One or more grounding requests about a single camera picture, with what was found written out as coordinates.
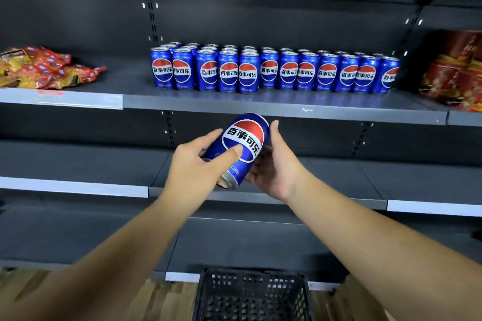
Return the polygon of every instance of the pepsi logo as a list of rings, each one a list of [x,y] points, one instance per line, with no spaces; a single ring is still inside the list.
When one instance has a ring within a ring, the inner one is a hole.
[[[315,77],[315,67],[309,62],[302,62],[298,68],[298,81],[302,84],[309,83]]]
[[[359,87],[366,87],[375,79],[377,70],[371,65],[363,65],[357,71],[355,84]]]
[[[280,77],[285,83],[291,84],[298,74],[298,63],[286,62],[281,66]]]
[[[389,88],[391,83],[395,80],[395,76],[398,73],[398,68],[391,68],[388,70],[386,73],[382,75],[382,78],[380,81],[382,82],[382,85],[386,88]]]
[[[178,83],[185,83],[191,77],[191,67],[183,60],[174,60],[172,62],[174,77]]]
[[[318,69],[318,76],[317,79],[322,85],[331,84],[334,81],[334,77],[336,76],[336,65],[334,64],[323,64]]]
[[[160,82],[168,82],[172,79],[172,64],[166,58],[157,58],[152,62],[152,72]]]
[[[229,126],[223,133],[221,141],[226,150],[239,144],[243,145],[243,153],[239,160],[243,163],[251,163],[263,147],[265,134],[256,121],[241,120]]]
[[[208,84],[216,83],[216,74],[217,74],[216,61],[207,61],[203,63],[201,68],[199,69],[199,75],[201,76],[201,79],[207,82]]]
[[[255,65],[242,63],[239,66],[239,83],[244,87],[249,87],[256,82],[258,70]]]
[[[225,62],[219,69],[219,77],[226,85],[234,85],[238,81],[238,64]]]
[[[353,80],[357,75],[358,65],[349,65],[340,71],[341,84],[349,87],[353,84]]]
[[[266,60],[261,64],[261,77],[267,82],[276,79],[278,73],[278,63],[274,60]]]

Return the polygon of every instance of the person's right arm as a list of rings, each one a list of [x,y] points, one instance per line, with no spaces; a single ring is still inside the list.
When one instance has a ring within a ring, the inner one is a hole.
[[[397,321],[482,319],[482,266],[308,172],[271,124],[246,179],[284,201]]]

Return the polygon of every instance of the plastic crate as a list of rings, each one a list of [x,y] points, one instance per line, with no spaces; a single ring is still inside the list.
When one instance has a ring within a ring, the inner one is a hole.
[[[205,269],[192,321],[312,321],[310,303],[299,273]]]

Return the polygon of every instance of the forearm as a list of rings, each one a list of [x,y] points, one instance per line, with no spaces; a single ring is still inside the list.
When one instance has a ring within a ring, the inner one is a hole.
[[[119,319],[189,215],[175,198],[161,196],[3,319]]]
[[[288,204],[398,321],[475,319],[482,267],[312,174]]]

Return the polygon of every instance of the person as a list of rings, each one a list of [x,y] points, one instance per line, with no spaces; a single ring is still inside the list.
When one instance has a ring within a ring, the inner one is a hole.
[[[290,206],[397,321],[482,318],[481,265],[330,188],[299,162],[278,125],[247,181]],[[221,132],[180,145],[151,206],[0,319],[120,319],[171,239],[239,159],[239,145],[210,162],[200,158]]]

